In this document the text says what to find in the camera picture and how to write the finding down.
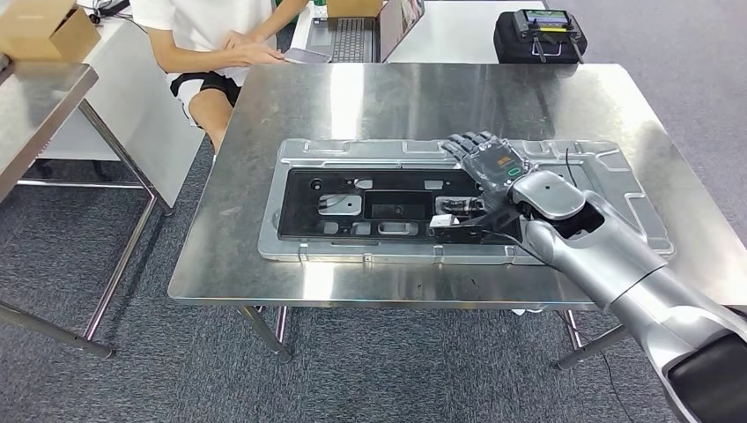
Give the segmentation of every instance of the smartphone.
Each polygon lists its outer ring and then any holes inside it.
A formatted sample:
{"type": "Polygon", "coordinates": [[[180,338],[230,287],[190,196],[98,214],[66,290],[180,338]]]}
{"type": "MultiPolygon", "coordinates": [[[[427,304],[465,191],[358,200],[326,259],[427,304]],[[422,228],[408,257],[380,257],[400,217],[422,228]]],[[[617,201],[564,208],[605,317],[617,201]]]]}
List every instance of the smartphone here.
{"type": "Polygon", "coordinates": [[[304,50],[303,48],[290,48],[283,53],[286,62],[290,63],[329,63],[332,56],[318,53],[316,51],[304,50]]]}

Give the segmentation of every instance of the laptop keyboard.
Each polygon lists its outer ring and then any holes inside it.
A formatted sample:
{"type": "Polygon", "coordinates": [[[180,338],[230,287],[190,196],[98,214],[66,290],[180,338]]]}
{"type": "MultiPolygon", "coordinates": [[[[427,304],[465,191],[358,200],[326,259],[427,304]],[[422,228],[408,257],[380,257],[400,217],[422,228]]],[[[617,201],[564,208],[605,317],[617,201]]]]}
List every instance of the laptop keyboard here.
{"type": "Polygon", "coordinates": [[[363,50],[363,19],[338,19],[337,39],[332,50],[332,62],[362,63],[363,50]]]}

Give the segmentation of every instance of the metal frame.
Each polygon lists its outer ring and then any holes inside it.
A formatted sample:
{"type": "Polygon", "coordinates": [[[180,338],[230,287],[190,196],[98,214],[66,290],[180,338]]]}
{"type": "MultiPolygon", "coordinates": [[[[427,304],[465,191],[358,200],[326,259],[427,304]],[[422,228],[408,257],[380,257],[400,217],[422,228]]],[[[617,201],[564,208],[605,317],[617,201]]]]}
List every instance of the metal frame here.
{"type": "Polygon", "coordinates": [[[292,358],[291,352],[283,344],[285,338],[285,320],[288,316],[288,310],[287,306],[277,308],[277,322],[275,331],[272,331],[264,321],[260,311],[254,306],[239,307],[241,315],[249,320],[255,333],[278,356],[281,363],[287,363],[292,358]]]}
{"type": "Polygon", "coordinates": [[[0,319],[6,320],[11,323],[15,323],[19,326],[23,326],[29,330],[39,332],[47,335],[48,337],[54,338],[64,344],[70,345],[79,350],[92,353],[99,357],[112,357],[115,354],[115,350],[111,347],[104,346],[92,341],[93,335],[99,328],[101,318],[107,310],[109,302],[114,296],[116,287],[122,280],[122,274],[127,268],[132,253],[135,251],[137,242],[140,240],[141,235],[145,229],[145,225],[148,223],[153,209],[156,204],[160,206],[163,212],[168,216],[172,213],[172,208],[166,200],[160,195],[160,193],[153,186],[152,182],[143,173],[140,167],[135,163],[132,157],[124,150],[122,144],[119,142],[115,134],[108,128],[98,113],[91,107],[91,104],[83,99],[78,105],[78,109],[83,113],[85,118],[96,131],[101,135],[101,138],[107,143],[127,169],[137,178],[137,184],[135,183],[118,183],[118,182],[67,182],[67,181],[41,181],[41,180],[20,180],[20,185],[30,186],[42,186],[42,187],[70,187],[70,188],[110,188],[110,189],[144,189],[148,194],[148,203],[143,209],[143,213],[140,215],[140,219],[135,224],[135,228],[127,241],[127,245],[122,252],[122,255],[117,262],[114,272],[107,283],[107,287],[104,290],[104,294],[99,300],[99,304],[96,310],[93,312],[91,320],[85,328],[85,334],[80,337],[76,333],[65,330],[56,326],[55,324],[48,322],[36,315],[27,313],[20,308],[16,308],[11,304],[0,301],[0,319]]]}
{"type": "Polygon", "coordinates": [[[627,338],[629,335],[625,326],[618,325],[584,345],[581,342],[578,328],[576,328],[576,321],[573,319],[573,313],[570,310],[564,310],[563,317],[568,324],[568,333],[571,336],[571,343],[573,344],[573,352],[558,360],[557,366],[563,370],[575,367],[585,359],[594,354],[600,353],[605,348],[616,344],[617,342],[627,338]]]}

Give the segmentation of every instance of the metal tray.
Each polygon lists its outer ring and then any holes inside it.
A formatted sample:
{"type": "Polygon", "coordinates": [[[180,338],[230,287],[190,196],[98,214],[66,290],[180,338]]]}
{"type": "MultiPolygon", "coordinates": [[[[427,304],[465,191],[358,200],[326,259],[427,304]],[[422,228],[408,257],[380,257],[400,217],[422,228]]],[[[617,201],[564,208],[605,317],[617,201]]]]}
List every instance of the metal tray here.
{"type": "MultiPolygon", "coordinates": [[[[311,141],[286,139],[277,152],[275,173],[257,246],[260,254],[279,261],[540,264],[513,245],[437,244],[378,240],[281,240],[278,225],[291,169],[454,169],[458,165],[441,149],[441,140],[311,141]]],[[[632,174],[618,146],[596,141],[523,141],[511,145],[540,169],[568,178],[567,162],[579,189],[605,197],[633,228],[647,237],[657,253],[669,256],[674,246],[667,231],[632,174]]]]}

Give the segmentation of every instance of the laptop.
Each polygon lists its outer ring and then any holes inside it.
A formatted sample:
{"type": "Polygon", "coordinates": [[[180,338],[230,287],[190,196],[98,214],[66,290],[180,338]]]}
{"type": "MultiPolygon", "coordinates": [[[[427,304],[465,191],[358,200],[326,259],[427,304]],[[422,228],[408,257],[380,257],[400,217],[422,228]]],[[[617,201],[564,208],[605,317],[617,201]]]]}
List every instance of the laptop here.
{"type": "Polygon", "coordinates": [[[376,18],[316,18],[306,48],[332,63],[384,63],[424,13],[424,0],[388,0],[376,18]]]}

